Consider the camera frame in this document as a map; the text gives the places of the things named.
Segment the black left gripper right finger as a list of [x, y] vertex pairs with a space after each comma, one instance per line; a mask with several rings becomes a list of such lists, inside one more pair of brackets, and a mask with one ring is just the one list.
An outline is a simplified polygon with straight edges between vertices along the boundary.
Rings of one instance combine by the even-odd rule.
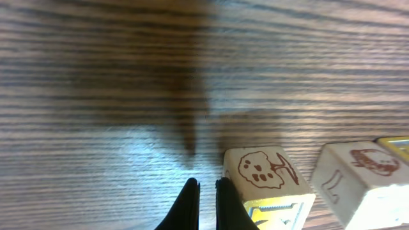
[[229, 178], [217, 180], [216, 189], [216, 230], [259, 230]]

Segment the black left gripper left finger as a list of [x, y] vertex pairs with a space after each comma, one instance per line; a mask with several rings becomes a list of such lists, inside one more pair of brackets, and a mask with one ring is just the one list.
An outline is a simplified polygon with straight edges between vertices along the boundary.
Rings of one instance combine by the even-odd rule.
[[155, 230], [198, 230], [200, 183], [189, 178]]

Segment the yellow K letter block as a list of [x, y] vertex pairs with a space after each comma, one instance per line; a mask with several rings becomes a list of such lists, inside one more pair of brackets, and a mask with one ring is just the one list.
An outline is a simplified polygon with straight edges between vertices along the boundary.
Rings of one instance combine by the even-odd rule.
[[223, 176], [258, 229], [302, 229], [316, 198], [280, 146], [226, 150]]

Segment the yellow G letter block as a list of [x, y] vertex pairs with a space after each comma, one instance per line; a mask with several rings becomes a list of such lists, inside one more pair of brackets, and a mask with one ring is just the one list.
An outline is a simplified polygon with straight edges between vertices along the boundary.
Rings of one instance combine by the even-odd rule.
[[311, 182], [345, 229], [408, 223], [408, 165], [374, 142], [325, 144]]

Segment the yellow S letter block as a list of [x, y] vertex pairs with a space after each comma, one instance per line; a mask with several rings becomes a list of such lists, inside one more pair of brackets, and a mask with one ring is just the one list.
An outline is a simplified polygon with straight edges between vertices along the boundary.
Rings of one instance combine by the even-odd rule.
[[409, 156], [409, 137], [381, 137], [376, 140], [376, 143], [389, 152], [399, 157], [406, 165], [408, 165]]

